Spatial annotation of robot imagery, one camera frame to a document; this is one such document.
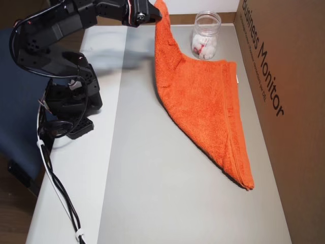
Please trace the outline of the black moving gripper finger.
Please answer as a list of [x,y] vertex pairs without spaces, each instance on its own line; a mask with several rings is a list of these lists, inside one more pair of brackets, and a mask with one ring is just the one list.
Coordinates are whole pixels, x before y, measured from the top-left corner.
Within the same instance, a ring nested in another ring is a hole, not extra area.
[[138,2],[138,24],[155,23],[162,19],[158,8],[150,2]]

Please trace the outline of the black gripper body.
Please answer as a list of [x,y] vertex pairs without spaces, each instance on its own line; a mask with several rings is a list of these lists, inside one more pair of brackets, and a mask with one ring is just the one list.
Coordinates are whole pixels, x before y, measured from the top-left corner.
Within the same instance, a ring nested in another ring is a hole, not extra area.
[[151,23],[150,2],[145,0],[126,1],[126,14],[122,24],[126,26],[139,26]]

